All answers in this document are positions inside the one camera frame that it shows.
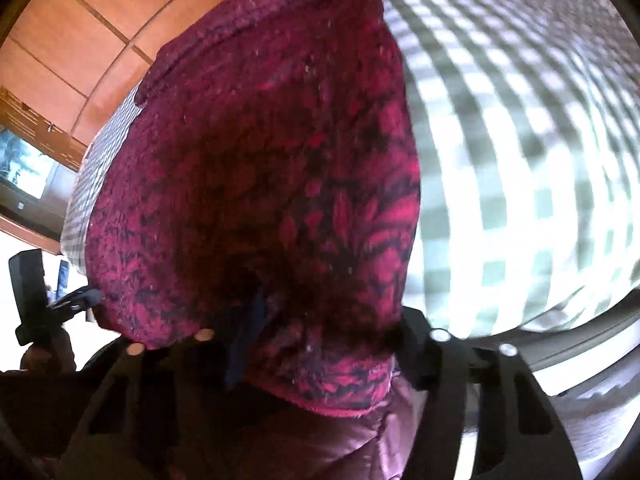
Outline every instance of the black mount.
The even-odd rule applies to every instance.
[[[547,395],[510,344],[479,348],[423,314],[402,310],[398,364],[427,391],[403,480],[451,480],[465,430],[468,384],[480,389],[478,446],[471,480],[581,480],[574,450]]]

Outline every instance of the hand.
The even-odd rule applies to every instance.
[[[22,356],[20,368],[33,374],[57,375],[76,371],[69,334],[60,327],[48,340],[33,343]]]

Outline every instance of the checkered fabric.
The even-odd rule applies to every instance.
[[[129,125],[142,111],[133,102],[137,90],[138,86],[124,99],[111,119],[95,136],[94,142],[88,147],[66,209],[60,248],[69,262],[83,276],[86,275],[84,242],[91,211],[94,209],[95,201],[100,193],[104,176],[127,138]]]
[[[640,48],[610,2],[383,1],[422,173],[404,303],[483,336],[534,318],[571,328],[638,286]],[[132,96],[69,206],[62,247],[81,270]]]

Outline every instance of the red and black patterned fabric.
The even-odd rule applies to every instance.
[[[155,349],[266,292],[246,380],[386,395],[420,176],[380,0],[227,0],[159,53],[87,232],[101,326]]]

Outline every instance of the bolt head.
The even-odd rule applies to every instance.
[[[441,328],[431,330],[429,336],[431,337],[431,339],[437,341],[438,343],[446,343],[451,339],[451,334]]]
[[[516,357],[516,355],[518,355],[518,349],[511,343],[502,343],[498,346],[498,350],[502,355],[506,355],[507,357]]]

